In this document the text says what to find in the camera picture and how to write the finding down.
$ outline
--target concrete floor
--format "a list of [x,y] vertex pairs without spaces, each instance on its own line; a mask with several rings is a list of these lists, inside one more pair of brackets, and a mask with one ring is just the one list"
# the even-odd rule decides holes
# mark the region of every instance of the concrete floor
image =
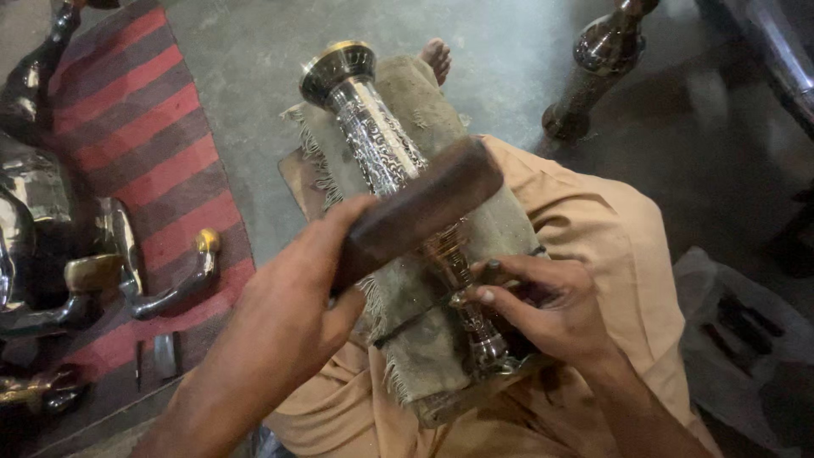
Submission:
[[[494,134],[574,170],[625,181],[663,211],[672,256],[703,247],[780,293],[814,321],[814,281],[790,280],[762,244],[794,215],[790,196],[814,178],[814,143],[775,100],[747,51],[694,0],[663,0],[647,17],[639,68],[593,113],[588,138],[540,144],[540,116],[571,65],[571,43],[611,0],[161,0],[207,113],[258,265],[304,225],[277,170],[298,147],[278,114],[301,101],[301,64],[331,42],[361,39],[380,56],[452,47],[444,92]],[[48,0],[0,0],[0,74],[36,46]],[[87,15],[83,27],[102,17]]]

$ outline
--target silver vase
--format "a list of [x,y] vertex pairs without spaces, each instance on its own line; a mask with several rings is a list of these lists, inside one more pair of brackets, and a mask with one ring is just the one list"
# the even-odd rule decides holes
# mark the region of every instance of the silver vase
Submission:
[[[305,66],[300,93],[310,103],[336,114],[370,191],[388,196],[416,178],[427,159],[407,136],[382,101],[373,83],[376,55],[364,42],[337,43]],[[455,298],[474,284],[469,262],[461,251],[459,225],[424,242],[420,254],[438,272]],[[508,346],[477,302],[451,303],[458,310],[470,341],[478,375],[503,370]]]

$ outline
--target red striped rug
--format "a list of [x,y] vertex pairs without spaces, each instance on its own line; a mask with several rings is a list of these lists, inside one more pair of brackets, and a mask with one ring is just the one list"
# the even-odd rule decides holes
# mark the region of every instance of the red striped rug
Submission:
[[[50,362],[87,368],[94,389],[64,416],[49,441],[71,434],[159,388],[151,348],[155,335],[182,331],[182,365],[205,355],[243,285],[254,273],[243,220],[234,205],[192,76],[156,0],[138,0],[67,49],[50,87],[54,149],[72,162],[98,196],[129,210],[147,270],[147,289],[177,283],[194,263],[195,233],[222,236],[221,278],[188,311],[135,321],[112,297],[104,317],[73,337],[46,340]],[[147,342],[142,392],[133,378],[136,340]]]

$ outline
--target bare foot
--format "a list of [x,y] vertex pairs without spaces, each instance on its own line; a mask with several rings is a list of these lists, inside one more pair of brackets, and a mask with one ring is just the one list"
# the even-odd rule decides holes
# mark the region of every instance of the bare foot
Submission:
[[444,43],[440,38],[432,38],[418,53],[418,58],[427,62],[432,67],[435,73],[435,80],[438,81],[438,86],[447,81],[447,73],[449,67],[453,62],[453,58],[449,55],[449,46]]

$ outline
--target lap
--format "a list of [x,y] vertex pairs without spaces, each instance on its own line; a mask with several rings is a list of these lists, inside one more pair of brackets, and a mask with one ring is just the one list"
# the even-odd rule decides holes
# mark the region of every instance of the lap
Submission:
[[[678,309],[661,214],[623,183],[581,175],[491,136],[484,143],[552,258],[585,262],[609,332],[682,424],[690,411]],[[380,355],[348,343],[266,424],[302,456],[607,456],[613,439],[581,377],[561,368],[521,382],[438,430],[419,430],[383,390]]]

